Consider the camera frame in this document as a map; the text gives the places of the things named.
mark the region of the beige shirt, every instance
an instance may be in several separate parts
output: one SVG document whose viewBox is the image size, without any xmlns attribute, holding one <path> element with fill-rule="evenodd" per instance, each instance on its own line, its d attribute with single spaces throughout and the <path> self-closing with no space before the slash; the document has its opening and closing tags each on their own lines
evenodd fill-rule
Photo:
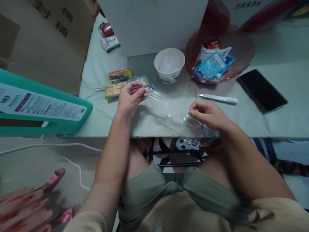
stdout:
<svg viewBox="0 0 309 232">
<path fill-rule="evenodd" d="M 183 191 L 162 198 L 143 219 L 139 231 L 309 231 L 309 214 L 296 202 L 286 198 L 254 200 L 248 214 L 250 227 L 235 226 L 222 217 L 203 211 Z M 77 215 L 64 232 L 107 232 L 104 217 L 96 211 Z"/>
</svg>

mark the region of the charging cable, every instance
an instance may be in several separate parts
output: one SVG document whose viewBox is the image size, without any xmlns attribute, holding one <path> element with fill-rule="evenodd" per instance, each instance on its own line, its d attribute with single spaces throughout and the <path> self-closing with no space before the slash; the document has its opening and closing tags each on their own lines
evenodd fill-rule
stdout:
<svg viewBox="0 0 309 232">
<path fill-rule="evenodd" d="M 32 147 L 46 147 L 54 156 L 63 158 L 66 161 L 68 161 L 69 163 L 71 163 L 74 166 L 76 166 L 78 168 L 78 170 L 79 170 L 79 173 L 80 173 L 80 185 L 84 189 L 89 190 L 90 188 L 84 186 L 82 181 L 81 181 L 81 167 L 78 164 L 74 163 L 73 161 L 69 160 L 68 158 L 54 153 L 53 151 L 50 150 L 49 147 L 83 146 L 83 147 L 86 147 L 86 148 L 89 148 L 89 149 L 92 149 L 92 150 L 95 150 L 95 151 L 102 151 L 102 150 L 90 147 L 90 146 L 88 146 L 86 144 L 83 144 L 83 143 L 54 143 L 54 144 L 52 144 L 52 143 L 45 143 L 44 142 L 44 135 L 41 136 L 41 140 L 42 140 L 42 144 L 33 144 L 33 145 L 28 145 L 28 146 L 24 146 L 24 147 L 19 147 L 19 148 L 14 148 L 14 149 L 11 149 L 11 150 L 3 151 L 3 152 L 0 152 L 0 156 L 4 155 L 4 154 L 11 153 L 11 152 L 14 152 L 14 151 L 19 151 L 19 150 L 23 150 L 23 149 L 27 149 L 27 148 L 32 148 Z"/>
</svg>

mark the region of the phone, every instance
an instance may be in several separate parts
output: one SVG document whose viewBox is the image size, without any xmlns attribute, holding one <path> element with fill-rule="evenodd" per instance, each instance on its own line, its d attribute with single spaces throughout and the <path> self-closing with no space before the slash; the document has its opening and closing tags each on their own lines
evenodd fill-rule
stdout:
<svg viewBox="0 0 309 232">
<path fill-rule="evenodd" d="M 287 100 L 256 69 L 240 76 L 237 81 L 264 112 L 287 104 Z"/>
</svg>

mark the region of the hand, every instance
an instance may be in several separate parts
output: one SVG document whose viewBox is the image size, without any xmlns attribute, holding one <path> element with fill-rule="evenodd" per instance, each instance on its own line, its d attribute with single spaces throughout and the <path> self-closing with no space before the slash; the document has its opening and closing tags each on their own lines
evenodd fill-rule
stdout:
<svg viewBox="0 0 309 232">
<path fill-rule="evenodd" d="M 195 117 L 199 122 L 206 126 L 224 130 L 233 124 L 220 107 L 213 101 L 195 101 L 189 108 L 189 115 Z"/>
<path fill-rule="evenodd" d="M 120 90 L 118 101 L 118 114 L 132 118 L 136 113 L 138 104 L 146 99 L 146 88 L 142 87 L 141 82 L 130 82 Z"/>
</svg>

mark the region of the table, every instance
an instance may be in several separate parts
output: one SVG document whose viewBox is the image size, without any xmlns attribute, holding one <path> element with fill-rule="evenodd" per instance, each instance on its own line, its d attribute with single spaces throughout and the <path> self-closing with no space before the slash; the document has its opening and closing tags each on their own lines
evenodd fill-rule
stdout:
<svg viewBox="0 0 309 232">
<path fill-rule="evenodd" d="M 178 81 L 172 85 L 160 82 L 154 68 L 156 54 L 124 57 L 117 48 L 107 54 L 100 44 L 98 27 L 103 21 L 99 14 L 94 24 L 87 60 L 84 65 L 80 97 L 93 104 L 93 111 L 74 137 L 107 137 L 117 109 L 117 100 L 104 99 L 103 88 L 110 84 L 108 72 L 130 68 L 134 75 L 148 74 L 156 90 L 172 101 L 181 103 L 179 111 L 188 110 L 198 93 L 229 96 L 239 99 L 236 105 L 217 102 L 229 118 L 249 137 L 309 139 L 309 24 L 305 19 L 281 22 L 272 30 L 251 34 L 256 52 L 245 72 L 258 69 L 288 100 L 288 104 L 271 113 L 262 114 L 255 103 L 236 82 L 236 78 L 218 85 L 203 85 L 193 81 L 185 67 Z M 194 137 L 194 133 L 170 130 L 153 115 L 147 113 L 147 100 L 140 104 L 131 124 L 132 137 Z"/>
</svg>

